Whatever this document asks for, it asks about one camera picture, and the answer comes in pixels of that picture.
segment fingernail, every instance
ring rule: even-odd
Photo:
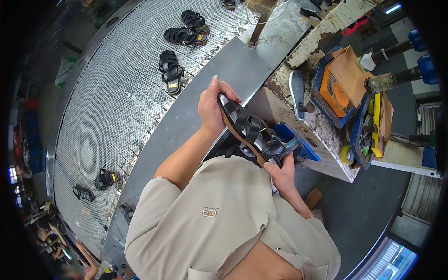
[[[218,76],[213,75],[213,77],[211,78],[210,86],[215,86],[217,83],[218,83]]]
[[[266,169],[266,171],[269,171],[272,168],[272,163],[270,162],[265,162],[263,164],[264,169]]]

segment beige shirt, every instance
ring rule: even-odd
[[[164,178],[148,182],[125,257],[141,280],[221,280],[258,239],[306,280],[339,271],[339,252],[319,219],[304,219],[273,193],[263,169],[221,156],[204,162],[182,192]]]

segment black sandal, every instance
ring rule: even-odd
[[[128,223],[128,225],[131,225],[131,220],[132,217],[134,216],[135,208],[124,202],[120,205],[120,212],[125,217],[125,220]]]
[[[159,71],[162,72],[162,81],[167,84],[169,94],[176,94],[181,90],[181,77],[184,68],[179,64],[174,52],[166,50],[160,54]]]
[[[72,191],[74,195],[78,198],[78,200],[85,199],[90,202],[95,200],[95,195],[92,193],[92,191],[90,191],[87,188],[81,187],[78,184],[76,184],[76,186],[72,188]]]
[[[234,10],[235,9],[235,0],[221,0],[224,3],[224,7],[227,10]]]
[[[120,180],[118,172],[110,172],[106,169],[100,169],[99,175],[95,179],[95,188],[99,191],[104,191],[107,187],[112,186]]]
[[[186,28],[194,27],[201,34],[210,32],[210,27],[205,24],[205,19],[200,13],[193,10],[186,10],[182,13],[181,18]]]
[[[165,39],[173,44],[184,44],[186,46],[190,45],[203,45],[207,43],[207,36],[204,34],[199,34],[196,28],[171,28],[165,31]]]
[[[273,129],[268,128],[260,117],[229,100],[222,93],[218,95],[218,104],[230,132],[252,150],[260,166],[263,167],[267,161],[282,166],[276,156],[281,154],[284,146]]]

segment light fixture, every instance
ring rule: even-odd
[[[388,14],[393,13],[393,12],[399,10],[399,9],[401,9],[401,4],[400,4],[400,3],[397,3],[397,4],[395,4],[395,5],[390,6],[389,8],[385,9],[385,10],[384,10],[384,13],[385,13],[386,15],[388,15]]]

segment shirt logo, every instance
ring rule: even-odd
[[[202,210],[202,216],[209,218],[216,217],[216,210],[204,209]]]

